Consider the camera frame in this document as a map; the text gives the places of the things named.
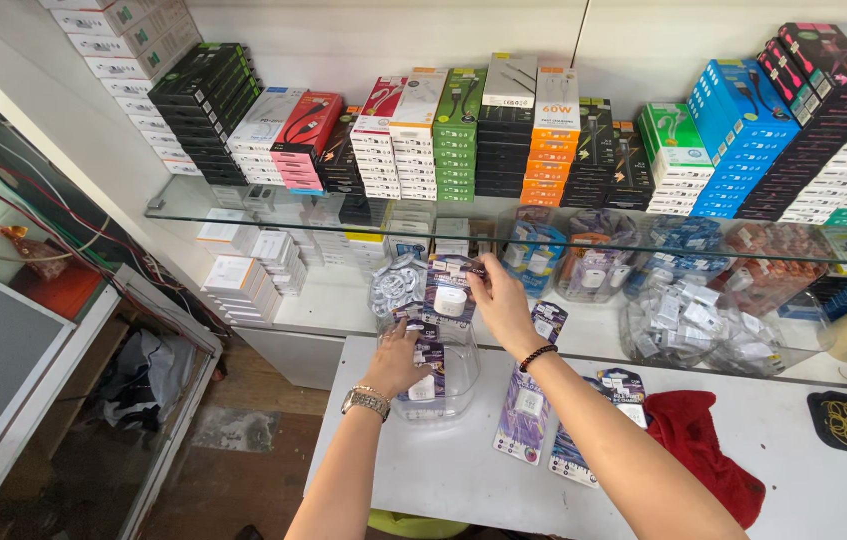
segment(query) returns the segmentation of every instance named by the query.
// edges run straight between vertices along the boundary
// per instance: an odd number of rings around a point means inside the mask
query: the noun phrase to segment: product image on box
[[[510,53],[490,55],[483,105],[530,109],[534,105],[536,95],[537,57],[535,55]]]

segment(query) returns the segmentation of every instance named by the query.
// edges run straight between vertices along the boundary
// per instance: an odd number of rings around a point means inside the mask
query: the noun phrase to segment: purple charger packaging
[[[612,402],[610,390],[597,379],[584,376],[583,380],[607,398],[607,401]],[[553,450],[550,451],[550,471],[575,483],[600,487],[597,477],[590,472],[584,457],[580,455],[577,445],[573,444],[562,422],[557,426],[557,438],[553,441]]]

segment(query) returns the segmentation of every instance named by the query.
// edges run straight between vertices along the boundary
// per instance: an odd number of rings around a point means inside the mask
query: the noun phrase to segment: wristwatch
[[[385,400],[376,396],[350,390],[346,393],[344,406],[340,407],[340,412],[346,414],[346,411],[349,411],[353,406],[365,407],[379,412],[380,416],[383,417],[384,422],[386,422],[387,417],[390,416],[390,405]]]

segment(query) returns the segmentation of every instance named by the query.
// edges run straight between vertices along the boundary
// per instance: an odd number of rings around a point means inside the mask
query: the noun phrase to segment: charger blister pack
[[[431,254],[423,294],[423,320],[466,329],[473,319],[476,300],[466,274],[487,278],[482,262],[459,254]]]

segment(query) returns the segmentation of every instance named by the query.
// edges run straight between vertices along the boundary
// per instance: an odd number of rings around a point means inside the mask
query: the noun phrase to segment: blue box
[[[756,60],[712,59],[704,74],[738,139],[790,141],[800,130]]]

